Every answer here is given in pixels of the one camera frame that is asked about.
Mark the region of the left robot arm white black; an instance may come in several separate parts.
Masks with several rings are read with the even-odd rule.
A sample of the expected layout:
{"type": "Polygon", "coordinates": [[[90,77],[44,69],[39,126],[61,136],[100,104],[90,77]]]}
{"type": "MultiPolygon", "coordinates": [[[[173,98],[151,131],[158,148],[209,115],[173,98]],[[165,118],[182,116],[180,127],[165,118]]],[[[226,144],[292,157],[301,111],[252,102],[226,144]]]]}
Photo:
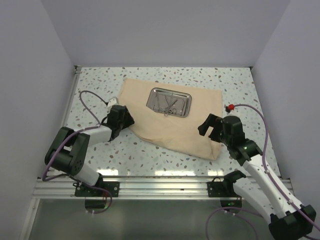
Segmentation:
{"type": "Polygon", "coordinates": [[[44,158],[46,169],[42,180],[53,179],[47,176],[52,167],[86,184],[92,196],[101,195],[104,184],[99,180],[101,175],[85,163],[87,150],[90,146],[113,141],[123,129],[135,123],[128,108],[122,105],[113,105],[105,119],[106,122],[85,129],[60,128],[44,158]]]}

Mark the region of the steel instrument tray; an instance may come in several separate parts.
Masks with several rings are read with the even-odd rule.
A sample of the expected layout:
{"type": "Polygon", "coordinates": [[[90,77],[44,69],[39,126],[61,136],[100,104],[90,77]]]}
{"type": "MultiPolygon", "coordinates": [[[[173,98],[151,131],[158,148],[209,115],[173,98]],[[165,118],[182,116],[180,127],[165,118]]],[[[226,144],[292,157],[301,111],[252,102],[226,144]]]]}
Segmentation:
{"type": "Polygon", "coordinates": [[[186,118],[189,115],[192,103],[192,96],[188,93],[155,87],[150,91],[146,106],[156,113],[164,114],[165,108],[175,99],[178,99],[178,101],[173,105],[172,108],[175,108],[177,113],[169,116],[186,118]],[[158,109],[155,107],[156,94],[161,95],[161,101],[164,108],[163,111],[158,111],[158,109]]]}

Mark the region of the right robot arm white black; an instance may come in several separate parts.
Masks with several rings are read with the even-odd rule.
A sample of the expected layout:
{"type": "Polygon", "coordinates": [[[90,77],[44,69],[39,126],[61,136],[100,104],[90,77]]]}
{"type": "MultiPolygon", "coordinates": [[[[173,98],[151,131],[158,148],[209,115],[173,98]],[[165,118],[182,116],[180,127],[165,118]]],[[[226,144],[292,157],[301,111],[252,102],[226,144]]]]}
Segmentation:
{"type": "Polygon", "coordinates": [[[236,170],[222,180],[207,182],[208,196],[244,198],[267,222],[275,240],[298,240],[310,234],[317,215],[315,209],[298,200],[267,165],[256,142],[246,138],[241,120],[231,114],[224,118],[209,114],[198,127],[199,134],[204,136],[210,127],[213,130],[209,139],[224,144],[256,186],[236,170]]]}

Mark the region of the beige cloth wrap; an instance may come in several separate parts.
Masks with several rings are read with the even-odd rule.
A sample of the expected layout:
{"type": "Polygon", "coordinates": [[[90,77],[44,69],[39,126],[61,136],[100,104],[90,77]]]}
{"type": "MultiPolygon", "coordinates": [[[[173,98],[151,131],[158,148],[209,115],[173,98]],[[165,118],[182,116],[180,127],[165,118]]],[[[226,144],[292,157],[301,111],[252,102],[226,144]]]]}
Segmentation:
{"type": "Polygon", "coordinates": [[[210,161],[218,158],[221,144],[211,141],[206,135],[201,136],[198,127],[209,114],[222,116],[221,90],[125,78],[118,100],[134,119],[130,130],[142,140],[210,161]],[[165,116],[148,108],[147,101],[154,88],[189,94],[191,105],[187,117],[165,116]]]}

